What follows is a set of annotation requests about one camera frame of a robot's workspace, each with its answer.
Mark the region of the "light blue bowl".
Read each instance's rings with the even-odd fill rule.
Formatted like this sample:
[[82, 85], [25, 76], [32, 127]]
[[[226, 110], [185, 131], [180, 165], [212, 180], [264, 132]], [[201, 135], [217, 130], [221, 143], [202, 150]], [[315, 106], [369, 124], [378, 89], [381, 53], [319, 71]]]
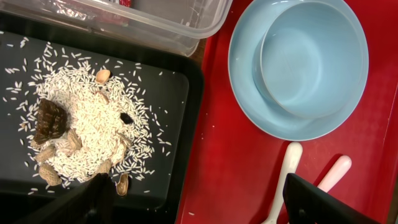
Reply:
[[355, 108], [367, 79], [363, 30], [344, 1], [297, 1], [266, 28], [254, 59], [261, 95], [301, 118]]

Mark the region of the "red wrapper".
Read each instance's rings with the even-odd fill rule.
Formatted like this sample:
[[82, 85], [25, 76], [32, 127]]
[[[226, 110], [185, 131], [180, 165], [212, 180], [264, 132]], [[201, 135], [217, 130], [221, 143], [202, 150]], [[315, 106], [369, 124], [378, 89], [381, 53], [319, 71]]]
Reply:
[[109, 0], [112, 3], [119, 4], [126, 7], [131, 7], [132, 1], [131, 0]]

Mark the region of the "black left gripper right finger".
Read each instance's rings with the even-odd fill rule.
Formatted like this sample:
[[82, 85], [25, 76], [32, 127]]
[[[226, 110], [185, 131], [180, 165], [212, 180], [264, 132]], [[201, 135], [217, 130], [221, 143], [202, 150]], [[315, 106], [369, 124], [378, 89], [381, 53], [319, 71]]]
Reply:
[[378, 224], [293, 173], [287, 175], [283, 198], [290, 224]]

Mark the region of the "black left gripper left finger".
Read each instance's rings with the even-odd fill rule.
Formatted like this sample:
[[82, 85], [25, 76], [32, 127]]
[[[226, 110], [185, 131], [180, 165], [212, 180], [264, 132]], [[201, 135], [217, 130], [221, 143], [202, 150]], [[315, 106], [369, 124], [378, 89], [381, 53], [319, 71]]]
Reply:
[[114, 199], [115, 185], [100, 173], [16, 223], [111, 223]]

